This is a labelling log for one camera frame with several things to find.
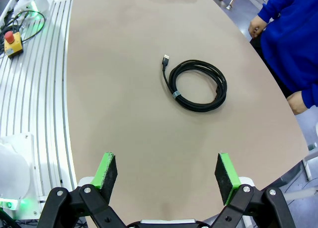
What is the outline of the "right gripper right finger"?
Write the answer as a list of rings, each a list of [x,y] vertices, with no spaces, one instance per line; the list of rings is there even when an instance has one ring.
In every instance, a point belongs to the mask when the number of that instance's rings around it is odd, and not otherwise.
[[[228,153],[218,154],[215,177],[225,207],[211,227],[235,228],[243,216],[252,217],[259,228],[295,227],[281,190],[241,183]]]

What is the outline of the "person's left hand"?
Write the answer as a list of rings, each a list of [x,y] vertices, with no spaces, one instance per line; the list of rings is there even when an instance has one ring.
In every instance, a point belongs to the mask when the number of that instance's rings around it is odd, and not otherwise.
[[[299,115],[308,110],[307,106],[304,104],[302,92],[297,91],[287,97],[287,102],[294,115]]]

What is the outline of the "person's right hand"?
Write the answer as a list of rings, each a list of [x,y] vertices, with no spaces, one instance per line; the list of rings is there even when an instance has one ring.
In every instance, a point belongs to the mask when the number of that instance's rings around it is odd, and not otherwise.
[[[267,26],[267,23],[258,15],[250,22],[248,32],[252,38],[256,38]]]

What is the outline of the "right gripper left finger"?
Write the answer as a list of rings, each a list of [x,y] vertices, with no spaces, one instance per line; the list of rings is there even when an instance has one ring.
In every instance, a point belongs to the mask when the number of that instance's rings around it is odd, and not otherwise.
[[[125,228],[109,206],[117,177],[115,155],[106,152],[92,181],[73,191],[53,188],[44,205],[39,228],[74,228],[82,217],[91,217],[98,228]]]

